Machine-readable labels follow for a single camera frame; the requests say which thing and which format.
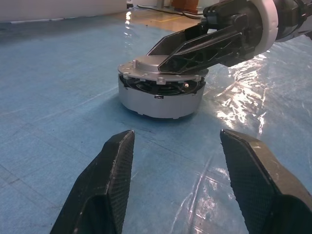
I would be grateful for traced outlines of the silver motor housing copper windings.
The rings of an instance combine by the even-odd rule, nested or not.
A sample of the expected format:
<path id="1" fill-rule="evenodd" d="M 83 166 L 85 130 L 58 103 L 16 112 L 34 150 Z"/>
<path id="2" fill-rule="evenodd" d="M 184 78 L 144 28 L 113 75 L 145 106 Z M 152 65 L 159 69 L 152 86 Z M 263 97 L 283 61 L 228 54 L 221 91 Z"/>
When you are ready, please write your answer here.
<path id="1" fill-rule="evenodd" d="M 157 96 L 126 87 L 118 75 L 119 99 L 124 107 L 140 115 L 153 118 L 178 119 L 194 113 L 202 100 L 205 85 L 196 93 L 174 96 Z"/>

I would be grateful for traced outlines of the silver spoked rotor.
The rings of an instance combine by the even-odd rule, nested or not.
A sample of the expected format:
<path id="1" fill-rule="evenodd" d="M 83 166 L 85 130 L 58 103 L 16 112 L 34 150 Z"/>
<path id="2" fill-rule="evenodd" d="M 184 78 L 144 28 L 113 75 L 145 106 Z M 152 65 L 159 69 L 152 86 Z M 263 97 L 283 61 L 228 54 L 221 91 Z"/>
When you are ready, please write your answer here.
<path id="1" fill-rule="evenodd" d="M 164 85 L 157 84 L 155 81 L 141 81 L 135 79 L 124 79 L 122 81 L 126 87 L 143 91 L 148 94 L 157 96 L 174 96 L 196 93 L 197 90 L 205 85 L 205 81 L 187 80 L 179 82 L 167 82 Z"/>

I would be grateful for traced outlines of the blue plastic table cover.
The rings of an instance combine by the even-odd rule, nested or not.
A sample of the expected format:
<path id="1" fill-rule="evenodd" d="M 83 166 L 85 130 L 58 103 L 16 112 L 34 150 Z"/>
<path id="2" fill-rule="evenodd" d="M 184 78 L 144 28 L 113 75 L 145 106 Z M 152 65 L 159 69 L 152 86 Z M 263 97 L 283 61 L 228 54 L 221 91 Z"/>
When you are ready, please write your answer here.
<path id="1" fill-rule="evenodd" d="M 158 120 L 120 104 L 117 66 L 172 31 L 126 13 L 0 24 L 0 234 L 49 234 L 79 174 L 128 129 L 123 234 L 248 234 L 221 129 L 263 141 L 312 193 L 312 40 L 211 67 L 198 111 Z"/>

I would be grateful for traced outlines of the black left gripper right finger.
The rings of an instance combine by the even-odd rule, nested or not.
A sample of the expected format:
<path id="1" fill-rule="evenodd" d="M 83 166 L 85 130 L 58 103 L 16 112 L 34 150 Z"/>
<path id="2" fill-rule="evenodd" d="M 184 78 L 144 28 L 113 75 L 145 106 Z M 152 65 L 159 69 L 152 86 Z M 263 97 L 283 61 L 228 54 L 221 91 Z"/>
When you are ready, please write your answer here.
<path id="1" fill-rule="evenodd" d="M 220 140 L 249 234 L 312 234 L 312 195 L 266 144 L 229 129 Z"/>

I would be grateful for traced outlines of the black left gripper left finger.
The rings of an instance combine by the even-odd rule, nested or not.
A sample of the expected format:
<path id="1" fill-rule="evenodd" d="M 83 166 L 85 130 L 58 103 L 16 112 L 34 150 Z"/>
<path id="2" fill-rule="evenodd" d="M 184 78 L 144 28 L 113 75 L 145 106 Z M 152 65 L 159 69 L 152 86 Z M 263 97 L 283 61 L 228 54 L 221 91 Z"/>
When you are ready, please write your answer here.
<path id="1" fill-rule="evenodd" d="M 122 234 L 135 133 L 113 135 L 76 179 L 50 234 Z"/>

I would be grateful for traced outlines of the orange brown box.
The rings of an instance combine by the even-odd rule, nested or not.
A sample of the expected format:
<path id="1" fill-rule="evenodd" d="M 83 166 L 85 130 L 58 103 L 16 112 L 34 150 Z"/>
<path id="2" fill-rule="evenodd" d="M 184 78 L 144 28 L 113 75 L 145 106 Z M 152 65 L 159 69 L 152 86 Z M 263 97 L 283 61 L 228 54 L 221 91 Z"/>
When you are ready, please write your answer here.
<path id="1" fill-rule="evenodd" d="M 171 6 L 177 11 L 197 13 L 199 0 L 172 0 Z"/>

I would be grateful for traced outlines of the brown cardboard floor mat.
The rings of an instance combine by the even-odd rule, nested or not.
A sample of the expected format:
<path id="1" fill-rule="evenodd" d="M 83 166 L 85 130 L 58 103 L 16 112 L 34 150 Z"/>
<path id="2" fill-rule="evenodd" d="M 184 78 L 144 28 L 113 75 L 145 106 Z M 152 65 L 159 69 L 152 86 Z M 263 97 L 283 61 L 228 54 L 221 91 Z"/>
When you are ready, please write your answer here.
<path id="1" fill-rule="evenodd" d="M 126 13 L 126 22 L 177 32 L 198 24 L 199 20 L 155 10 L 137 9 Z"/>

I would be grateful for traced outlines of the silver round motor lid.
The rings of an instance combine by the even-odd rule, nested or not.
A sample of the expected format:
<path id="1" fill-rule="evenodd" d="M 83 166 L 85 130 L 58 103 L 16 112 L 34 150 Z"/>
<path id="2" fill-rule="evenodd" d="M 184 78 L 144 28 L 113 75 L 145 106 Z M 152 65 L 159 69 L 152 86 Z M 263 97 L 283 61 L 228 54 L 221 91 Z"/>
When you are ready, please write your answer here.
<path id="1" fill-rule="evenodd" d="M 154 81 L 158 85 L 167 82 L 182 83 L 187 80 L 200 81 L 208 74 L 208 69 L 191 74 L 161 72 L 158 66 L 167 58 L 166 55 L 144 55 L 118 66 L 118 73 L 124 79 L 136 78 L 141 81 Z"/>

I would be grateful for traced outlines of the white curtain sheet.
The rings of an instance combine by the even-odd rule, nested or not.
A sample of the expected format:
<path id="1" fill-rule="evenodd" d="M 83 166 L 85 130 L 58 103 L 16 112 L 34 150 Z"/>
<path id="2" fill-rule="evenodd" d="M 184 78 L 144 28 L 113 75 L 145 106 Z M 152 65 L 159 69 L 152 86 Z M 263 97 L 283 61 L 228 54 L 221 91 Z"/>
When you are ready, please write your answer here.
<path id="1" fill-rule="evenodd" d="M 0 22 L 100 16 L 126 9 L 126 0 L 0 0 Z"/>

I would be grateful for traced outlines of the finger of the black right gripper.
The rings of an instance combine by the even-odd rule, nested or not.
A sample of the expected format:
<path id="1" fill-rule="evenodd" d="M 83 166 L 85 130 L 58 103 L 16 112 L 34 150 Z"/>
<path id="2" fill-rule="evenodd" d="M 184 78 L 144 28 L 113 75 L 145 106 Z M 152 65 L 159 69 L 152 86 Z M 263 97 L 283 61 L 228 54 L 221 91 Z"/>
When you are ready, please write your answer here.
<path id="1" fill-rule="evenodd" d="M 158 68 L 166 74 L 195 74 L 236 58 L 243 42 L 241 32 L 224 28 L 183 43 Z"/>
<path id="2" fill-rule="evenodd" d="M 184 30 L 163 37 L 149 52 L 148 56 L 168 56 L 183 43 L 207 34 L 208 26 L 199 23 Z"/>

